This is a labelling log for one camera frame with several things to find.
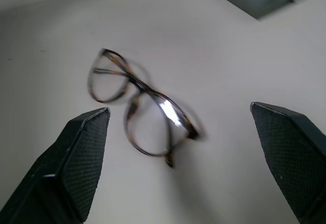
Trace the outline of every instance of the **white surface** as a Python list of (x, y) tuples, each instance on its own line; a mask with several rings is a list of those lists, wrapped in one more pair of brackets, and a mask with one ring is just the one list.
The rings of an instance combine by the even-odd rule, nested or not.
[(126, 104), (109, 105), (102, 175), (87, 223), (298, 223), (267, 167), (249, 111), (261, 101), (326, 132), (326, 0), (256, 21), (226, 0), (50, 0), (0, 18), (0, 206), (87, 93), (100, 48), (146, 67), (201, 119), (176, 169), (136, 151)]

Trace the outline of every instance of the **white table surface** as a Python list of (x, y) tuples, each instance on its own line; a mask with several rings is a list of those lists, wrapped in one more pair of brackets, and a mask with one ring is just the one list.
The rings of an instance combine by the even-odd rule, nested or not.
[(301, 112), (326, 132), (326, 0), (261, 21), (226, 0), (47, 0), (0, 15), (0, 207), (68, 120), (103, 107), (87, 92), (102, 47), (142, 65), (187, 104), (207, 138), (171, 170), (136, 151), (112, 116), (87, 223), (298, 223), (249, 111)]

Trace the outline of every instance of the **eyeglasses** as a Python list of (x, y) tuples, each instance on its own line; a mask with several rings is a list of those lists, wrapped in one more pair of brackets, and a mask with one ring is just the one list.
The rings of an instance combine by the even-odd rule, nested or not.
[[(100, 92), (98, 89), (98, 84), (103, 81), (105, 82), (105, 94), (103, 91)], [(138, 151), (145, 155), (165, 157), (166, 164), (173, 168), (174, 150), (184, 141), (184, 139), (197, 139), (199, 137), (199, 133), (182, 109), (175, 102), (173, 102), (166, 95), (152, 89), (134, 74), (130, 65), (123, 56), (114, 51), (103, 49), (94, 62), (89, 75), (88, 91), (91, 97), (101, 103), (113, 102), (126, 94), (130, 83), (133, 84), (139, 92), (132, 97), (124, 118), (124, 130), (128, 140)], [(109, 89), (108, 87), (110, 84), (113, 85), (115, 89)], [(163, 152), (152, 153), (141, 147), (136, 142), (134, 133), (131, 129), (130, 122), (139, 112), (140, 99), (143, 96), (149, 97), (151, 101), (153, 101), (159, 108), (164, 117), (167, 127), (167, 145)], [(180, 140), (175, 144), (172, 140), (173, 130), (171, 127), (171, 122), (177, 127), (183, 127), (186, 129), (186, 134), (183, 135), (183, 140)]]

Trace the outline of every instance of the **tortoiseshell glasses frame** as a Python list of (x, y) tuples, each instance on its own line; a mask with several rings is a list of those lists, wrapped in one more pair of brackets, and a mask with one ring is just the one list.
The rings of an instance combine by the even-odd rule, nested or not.
[[(113, 62), (117, 67), (120, 68), (121, 71), (114, 71), (114, 70), (107, 70), (107, 69), (102, 69), (102, 68), (97, 68), (98, 62), (101, 62), (101, 59), (107, 58), (111, 62)], [(116, 93), (112, 98), (109, 98), (107, 100), (101, 100), (95, 95), (95, 88), (94, 88), (94, 77), (93, 74), (103, 74), (103, 75), (118, 75), (118, 76), (124, 76), (126, 77), (126, 82), (123, 84), (122, 88)], [(195, 129), (195, 127), (192, 125), (190, 120), (187, 118), (185, 113), (182, 111), (182, 109), (169, 97), (166, 95), (152, 89), (149, 85), (144, 83), (142, 80), (140, 80), (131, 70), (128, 62), (126, 59), (121, 56), (120, 54), (108, 50), (108, 49), (103, 49), (98, 58), (95, 60), (95, 63), (91, 69), (89, 78), (88, 78), (88, 91), (91, 95), (91, 97), (100, 102), (100, 103), (109, 103), (112, 101), (115, 101), (119, 98), (121, 98), (123, 95), (126, 94), (128, 90), (128, 85), (133, 84), (137, 89), (138, 93), (132, 97), (129, 109), (126, 111), (125, 119), (124, 119), (124, 129), (126, 136), (130, 143), (141, 153), (148, 155), (148, 156), (155, 156), (155, 157), (165, 157), (166, 164), (169, 167), (174, 167), (173, 163), (173, 153), (175, 148), (184, 140), (180, 141), (177, 144), (173, 144), (173, 139), (172, 139), (172, 129), (171, 129), (171, 124), (169, 122), (170, 119), (173, 119), (174, 123), (178, 126), (183, 126), (187, 130), (187, 134), (185, 135), (185, 139), (190, 138), (190, 139), (197, 139), (199, 137), (199, 133)], [(167, 141), (167, 149), (163, 153), (159, 154), (154, 154), (154, 153), (149, 153), (142, 149), (135, 141), (135, 138), (133, 136), (133, 133), (130, 130), (129, 122), (133, 118), (133, 116), (136, 114), (138, 108), (139, 108), (139, 98), (143, 94), (147, 94), (151, 97), (151, 99), (155, 102), (155, 104), (160, 108), (160, 111), (162, 112), (162, 115), (165, 118), (167, 130), (168, 130), (168, 141)], [(173, 107), (175, 114), (177, 115), (177, 121), (175, 118), (169, 118), (169, 114), (164, 110), (164, 106), (166, 103), (169, 103), (170, 106)]]

